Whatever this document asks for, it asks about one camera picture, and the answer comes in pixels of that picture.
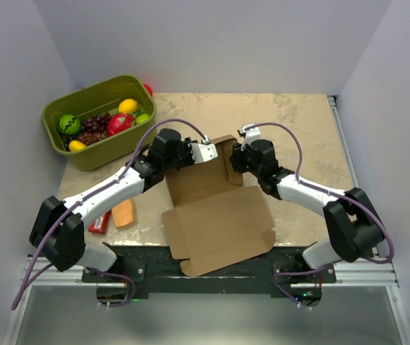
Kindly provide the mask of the brown cardboard box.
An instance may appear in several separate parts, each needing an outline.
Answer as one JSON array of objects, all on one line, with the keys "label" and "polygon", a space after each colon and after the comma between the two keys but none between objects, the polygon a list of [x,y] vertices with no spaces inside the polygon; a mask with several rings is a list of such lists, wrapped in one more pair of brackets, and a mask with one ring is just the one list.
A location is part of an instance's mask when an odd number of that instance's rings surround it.
[{"label": "brown cardboard box", "polygon": [[165,175],[173,207],[162,222],[176,259],[224,253],[252,258],[273,248],[274,221],[260,187],[244,186],[231,166],[236,142],[231,135],[214,139],[217,158]]}]

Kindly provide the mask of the orange sponge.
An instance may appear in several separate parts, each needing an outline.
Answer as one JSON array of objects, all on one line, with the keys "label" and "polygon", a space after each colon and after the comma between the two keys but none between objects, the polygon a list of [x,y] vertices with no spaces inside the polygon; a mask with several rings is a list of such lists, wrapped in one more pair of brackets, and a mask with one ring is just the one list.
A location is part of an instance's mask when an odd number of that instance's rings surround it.
[{"label": "orange sponge", "polygon": [[127,199],[111,210],[115,227],[129,226],[135,222],[134,204],[131,199]]}]

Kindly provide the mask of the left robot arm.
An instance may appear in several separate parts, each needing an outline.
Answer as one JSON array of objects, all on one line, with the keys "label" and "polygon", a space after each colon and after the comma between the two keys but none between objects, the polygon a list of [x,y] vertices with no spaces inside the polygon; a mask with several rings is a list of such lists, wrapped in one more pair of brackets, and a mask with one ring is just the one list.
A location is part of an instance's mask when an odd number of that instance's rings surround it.
[{"label": "left robot arm", "polygon": [[215,157],[208,138],[197,142],[162,129],[151,144],[138,143],[130,160],[103,182],[62,201],[54,196],[43,201],[29,236],[35,248],[32,259],[43,256],[60,272],[80,265],[96,269],[108,282],[119,280],[124,265],[108,245],[85,240],[88,227],[121,202],[162,182],[168,171]]}]

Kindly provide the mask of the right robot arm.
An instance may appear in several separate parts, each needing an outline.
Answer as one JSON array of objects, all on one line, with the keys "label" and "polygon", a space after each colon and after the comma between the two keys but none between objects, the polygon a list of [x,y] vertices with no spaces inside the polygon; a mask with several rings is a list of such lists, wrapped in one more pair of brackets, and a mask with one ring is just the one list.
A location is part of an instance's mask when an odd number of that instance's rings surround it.
[{"label": "right robot arm", "polygon": [[294,171],[279,165],[269,140],[234,144],[230,163],[235,172],[256,177],[265,194],[300,205],[325,220],[328,239],[307,247],[302,260],[294,266],[295,275],[302,282],[313,281],[320,268],[328,264],[354,262],[370,254],[385,239],[381,221],[363,190],[328,190],[296,178]]}]

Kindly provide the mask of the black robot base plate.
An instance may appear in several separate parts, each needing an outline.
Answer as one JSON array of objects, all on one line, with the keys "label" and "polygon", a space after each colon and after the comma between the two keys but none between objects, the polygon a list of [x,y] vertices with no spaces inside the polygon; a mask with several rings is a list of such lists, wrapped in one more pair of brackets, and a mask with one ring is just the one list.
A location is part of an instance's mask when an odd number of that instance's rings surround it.
[{"label": "black robot base plate", "polygon": [[85,270],[84,283],[97,286],[102,302],[146,299],[155,293],[257,294],[291,298],[317,305],[326,284],[336,282],[335,270],[310,268],[302,247],[273,247],[255,257],[234,253],[176,259],[169,247],[115,246],[115,266],[107,273]]}]

